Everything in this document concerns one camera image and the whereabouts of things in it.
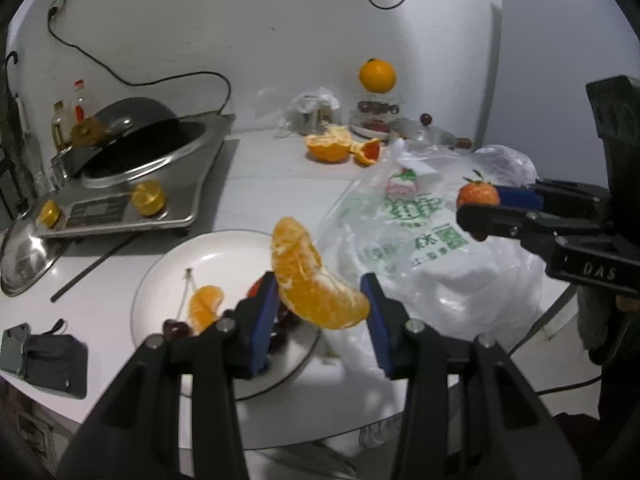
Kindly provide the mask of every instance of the stainless steel lid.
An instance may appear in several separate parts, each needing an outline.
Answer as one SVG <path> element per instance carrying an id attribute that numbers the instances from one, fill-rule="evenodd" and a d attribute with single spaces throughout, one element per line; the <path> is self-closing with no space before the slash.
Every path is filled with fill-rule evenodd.
<path id="1" fill-rule="evenodd" d="M 68 246 L 68 240 L 45 240 L 34 234 L 38 213 L 50 198 L 37 199 L 6 232 L 0 247 L 0 288 L 17 296 L 37 282 Z"/>

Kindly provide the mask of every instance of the plate rim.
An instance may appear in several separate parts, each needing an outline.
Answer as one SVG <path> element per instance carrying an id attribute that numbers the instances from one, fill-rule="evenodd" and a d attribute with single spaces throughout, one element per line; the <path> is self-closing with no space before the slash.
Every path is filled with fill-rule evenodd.
<path id="1" fill-rule="evenodd" d="M 194 236 L 193 238 L 189 238 L 188 240 L 185 240 L 183 242 L 180 242 L 179 244 L 177 244 L 174 248 L 172 248 L 170 251 L 166 252 L 165 254 L 163 254 L 162 256 L 160 256 L 160 258 L 158 258 L 154 264 L 149 267 L 147 269 L 147 271 L 145 272 L 145 275 L 142 276 L 142 279 L 140 280 L 140 282 L 138 283 L 138 286 L 136 287 L 136 293 L 133 295 L 133 300 L 131 301 L 131 310 L 129 313 L 129 337 L 131 338 L 131 343 L 134 346 L 134 350 L 137 348 L 136 346 L 136 339 L 133 336 L 133 307 L 136 304 L 136 298 L 138 297 L 138 294 L 140 293 L 140 287 L 142 287 L 142 284 L 144 283 L 144 281 L 146 280 L 146 277 L 151 273 L 152 270 L 154 270 L 156 268 L 156 266 L 165 258 L 167 257 L 169 254 L 171 254 L 171 252 L 175 251 L 178 247 L 180 247 L 182 244 L 185 244 L 187 242 L 191 242 L 192 240 L 197 240 L 198 238 L 203 238 L 205 236 L 209 236 L 212 234 L 216 234 L 216 233 L 228 233 L 228 232 L 246 232 L 246 233 L 258 233 L 261 235 L 266 235 L 266 236 L 271 236 L 268 233 L 265 233 L 264 231 L 257 231 L 254 229 L 220 229 L 220 231 L 211 231 L 209 233 L 202 233 L 199 234 L 198 236 Z"/>
<path id="2" fill-rule="evenodd" d="M 177 244 L 170 251 L 166 252 L 160 258 L 158 258 L 154 262 L 154 264 L 151 267 L 148 268 L 148 270 L 145 272 L 145 275 L 142 277 L 142 279 L 138 283 L 138 286 L 136 287 L 136 293 L 133 295 L 133 300 L 131 301 L 131 308 L 130 308 L 130 313 L 129 313 L 129 336 L 131 338 L 131 343 L 134 346 L 134 351 L 136 351 L 137 347 L 136 347 L 136 340 L 135 340 L 134 335 L 133 335 L 133 308 L 134 308 L 134 306 L 136 304 L 136 298 L 138 297 L 138 294 L 140 293 L 140 288 L 142 287 L 143 282 L 146 280 L 146 277 L 151 273 L 151 271 L 156 267 L 156 265 L 159 265 L 159 263 L 164 259 L 164 257 L 166 257 L 168 254 L 170 254 L 172 251 L 176 250 L 182 244 L 190 242 L 191 240 L 197 240 L 198 238 L 202 238 L 202 237 L 209 236 L 209 235 L 212 235 L 212 234 L 227 233 L 227 232 L 256 233 L 256 234 L 265 235 L 267 237 L 271 237 L 271 235 L 269 233 L 266 233 L 264 231 L 258 231 L 256 229 L 220 229 L 219 231 L 211 231 L 209 233 L 202 233 L 202 234 L 199 234 L 197 236 L 194 236 L 193 238 L 188 238 L 188 240 L 185 240 L 185 241 Z M 302 361 L 300 361 L 300 364 L 298 366 L 296 366 L 289 374 L 285 375 L 277 383 L 271 385 L 269 388 L 267 388 L 267 389 L 265 389 L 265 390 L 263 390 L 261 392 L 257 392 L 257 393 L 254 393 L 254 394 L 251 394 L 251 395 L 248 395 L 248 396 L 245 396 L 245 397 L 238 397 L 236 399 L 236 402 L 239 402 L 240 400 L 253 399 L 254 397 L 258 397 L 258 396 L 261 396 L 262 394 L 266 394 L 266 393 L 268 393 L 270 391 L 273 391 L 278 386 L 280 386 L 281 384 L 284 384 L 287 380 L 289 380 L 291 377 L 293 377 L 296 373 L 298 373 L 300 371 L 300 369 L 303 367 L 303 365 L 308 363 L 309 358 L 311 357 L 311 354 L 314 352 L 314 349 L 318 345 L 318 341 L 320 341 L 321 334 L 322 334 L 322 330 L 319 327 L 316 327 L 316 338 L 314 339 L 313 343 L 309 347 L 309 350 L 307 351 L 306 356 L 302 359 Z M 191 399 L 191 396 L 185 395 L 182 392 L 182 388 L 180 388 L 180 396 L 184 397 L 186 399 Z"/>

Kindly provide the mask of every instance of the bottle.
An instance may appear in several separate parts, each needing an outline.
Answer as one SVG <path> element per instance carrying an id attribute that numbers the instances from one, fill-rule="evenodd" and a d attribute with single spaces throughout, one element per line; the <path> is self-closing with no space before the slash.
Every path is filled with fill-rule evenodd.
<path id="1" fill-rule="evenodd" d="M 22 130 L 22 142 L 23 148 L 22 161 L 24 162 L 27 170 L 33 177 L 33 184 L 37 196 L 42 196 L 52 191 L 51 184 L 47 178 L 42 163 L 42 149 L 40 148 L 40 141 L 33 135 L 27 125 L 26 115 L 24 113 L 24 106 L 22 100 L 18 94 L 15 95 L 15 105 L 18 108 L 18 117 L 20 119 L 20 129 Z"/>
<path id="2" fill-rule="evenodd" d="M 74 90 L 76 91 L 76 97 L 71 108 L 76 115 L 76 122 L 79 123 L 82 119 L 94 115 L 98 111 L 98 105 L 91 91 L 84 87 L 83 79 L 79 79 L 74 83 Z"/>
<path id="3" fill-rule="evenodd" d="M 51 135 L 53 136 L 53 144 L 58 152 L 71 146 L 71 129 L 74 127 L 74 116 L 71 110 L 65 108 L 62 101 L 58 101 L 53 105 L 55 111 L 51 120 Z"/>

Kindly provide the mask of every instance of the wall outlet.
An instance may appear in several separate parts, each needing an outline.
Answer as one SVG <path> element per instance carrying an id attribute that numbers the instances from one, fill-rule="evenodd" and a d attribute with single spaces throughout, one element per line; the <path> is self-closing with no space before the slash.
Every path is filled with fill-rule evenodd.
<path id="1" fill-rule="evenodd" d="M 66 0 L 53 0 L 49 4 L 49 11 L 55 7 L 56 8 L 56 13 L 53 16 L 51 16 L 50 19 L 54 20 L 60 14 L 62 14 L 63 10 L 65 9 L 65 6 L 66 6 Z"/>

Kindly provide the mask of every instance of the mandarin orange segment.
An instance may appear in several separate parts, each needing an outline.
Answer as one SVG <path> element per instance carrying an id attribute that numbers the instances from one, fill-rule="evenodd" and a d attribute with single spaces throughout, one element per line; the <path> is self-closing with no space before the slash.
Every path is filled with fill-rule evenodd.
<path id="1" fill-rule="evenodd" d="M 204 332 L 218 320 L 218 307 L 225 293 L 218 286 L 201 286 L 189 301 L 189 321 L 196 334 Z"/>
<path id="2" fill-rule="evenodd" d="M 273 229 L 271 264 L 280 299 L 293 313 L 322 328 L 354 326 L 369 315 L 369 300 L 322 266 L 311 236 L 294 218 Z"/>
<path id="3" fill-rule="evenodd" d="M 367 92 L 386 94 L 396 85 L 396 70 L 391 63 L 373 58 L 360 68 L 358 79 Z"/>

